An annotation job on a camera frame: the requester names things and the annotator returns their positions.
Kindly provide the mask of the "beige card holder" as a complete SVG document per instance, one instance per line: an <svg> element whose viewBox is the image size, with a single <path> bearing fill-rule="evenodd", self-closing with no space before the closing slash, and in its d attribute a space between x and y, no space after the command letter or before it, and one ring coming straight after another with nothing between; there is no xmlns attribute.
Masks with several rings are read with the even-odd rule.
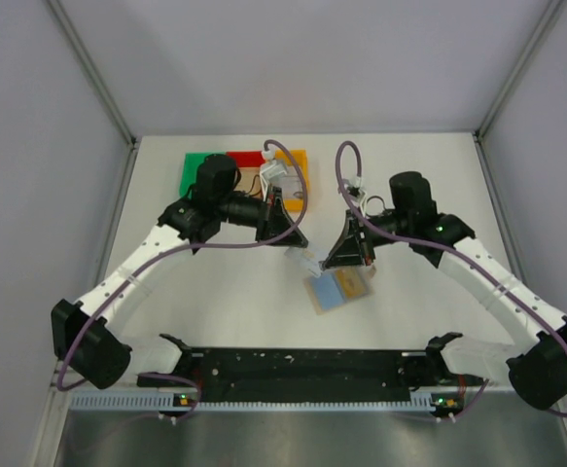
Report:
<svg viewBox="0 0 567 467"><path fill-rule="evenodd" d="M372 295L375 274L375 266L329 269L308 277L304 287L316 313L324 314Z"/></svg>

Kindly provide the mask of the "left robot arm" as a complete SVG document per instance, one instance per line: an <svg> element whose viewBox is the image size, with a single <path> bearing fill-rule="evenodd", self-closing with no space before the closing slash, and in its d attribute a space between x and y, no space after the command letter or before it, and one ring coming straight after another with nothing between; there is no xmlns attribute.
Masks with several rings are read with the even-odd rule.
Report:
<svg viewBox="0 0 567 467"><path fill-rule="evenodd" d="M71 390L67 371L84 382L107 389L122 377L171 375L187 348L161 334L152 341L121 341L131 314L151 295L158 282L212 242L224 223L254 230L252 247L304 248L308 240L300 218L288 213L281 191L270 187L264 198L238 190L236 161L226 154L207 156L187 194L169 204L139 246L96 287L70 303L58 302L51 312L53 350L62 366L60 391Z"/></svg>

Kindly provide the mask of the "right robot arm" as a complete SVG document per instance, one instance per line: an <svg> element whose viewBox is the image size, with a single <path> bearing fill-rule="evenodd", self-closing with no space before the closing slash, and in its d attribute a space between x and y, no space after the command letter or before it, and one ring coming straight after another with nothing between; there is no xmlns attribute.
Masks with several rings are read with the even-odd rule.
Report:
<svg viewBox="0 0 567 467"><path fill-rule="evenodd" d="M426 354L438 373L509 385L542 411L567 395L567 315L503 268L460 218L439 212L427 179L415 171L393 176L393 205L373 216L365 213L368 196L359 177L337 181L351 207L323 269L369 266L377 247L407 243L467 290L512 340L480 341L458 332L434 337Z"/></svg>

